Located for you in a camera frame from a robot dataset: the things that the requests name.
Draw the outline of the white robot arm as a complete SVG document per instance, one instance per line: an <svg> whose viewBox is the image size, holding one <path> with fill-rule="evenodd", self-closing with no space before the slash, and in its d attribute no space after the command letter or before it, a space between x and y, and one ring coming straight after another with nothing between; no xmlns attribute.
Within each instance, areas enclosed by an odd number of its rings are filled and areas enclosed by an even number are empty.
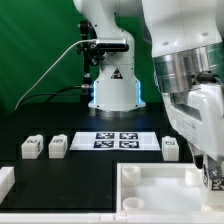
<svg viewBox="0 0 224 224"><path fill-rule="evenodd" d="M152 44L155 81L169 122L209 180L224 177L224 82L215 66L223 55L216 10L220 0L73 0L96 32L91 52L100 66L90 111L103 116L143 109L134 73L135 42L117 16L141 18Z"/></svg>

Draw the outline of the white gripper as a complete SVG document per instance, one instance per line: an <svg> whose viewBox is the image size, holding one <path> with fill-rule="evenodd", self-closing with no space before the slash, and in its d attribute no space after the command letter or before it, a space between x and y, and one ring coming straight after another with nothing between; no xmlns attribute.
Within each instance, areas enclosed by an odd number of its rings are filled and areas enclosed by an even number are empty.
<svg viewBox="0 0 224 224"><path fill-rule="evenodd" d="M220 179L221 164L216 161L224 160L224 93L220 86L201 84L187 94L184 104L173 104L166 93L162 97L172 128L196 147L193 161L198 169L203 168L203 181Z"/></svg>

